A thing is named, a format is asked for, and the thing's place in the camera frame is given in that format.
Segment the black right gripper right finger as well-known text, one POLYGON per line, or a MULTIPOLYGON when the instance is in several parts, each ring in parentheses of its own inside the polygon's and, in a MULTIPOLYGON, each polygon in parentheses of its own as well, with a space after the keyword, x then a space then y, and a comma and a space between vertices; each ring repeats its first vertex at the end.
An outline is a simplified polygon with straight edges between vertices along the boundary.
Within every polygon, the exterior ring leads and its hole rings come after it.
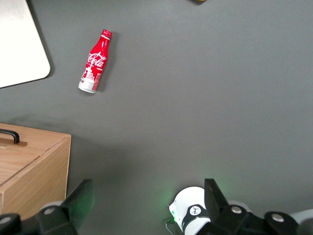
POLYGON ((204 180, 204 203, 210 222, 200 228, 199 235, 295 235, 299 224, 282 212, 267 212, 263 218, 242 206, 227 202, 214 179, 204 180))

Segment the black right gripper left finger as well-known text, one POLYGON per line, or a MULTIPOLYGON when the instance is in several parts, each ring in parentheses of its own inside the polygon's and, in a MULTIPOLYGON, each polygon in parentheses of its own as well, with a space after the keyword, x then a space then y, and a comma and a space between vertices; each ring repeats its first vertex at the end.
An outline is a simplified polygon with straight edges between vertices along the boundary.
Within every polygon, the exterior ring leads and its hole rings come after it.
POLYGON ((93 180, 84 179, 60 205, 46 206, 28 219, 22 220, 17 213, 1 215, 0 233, 2 235, 77 235, 93 206, 93 180))

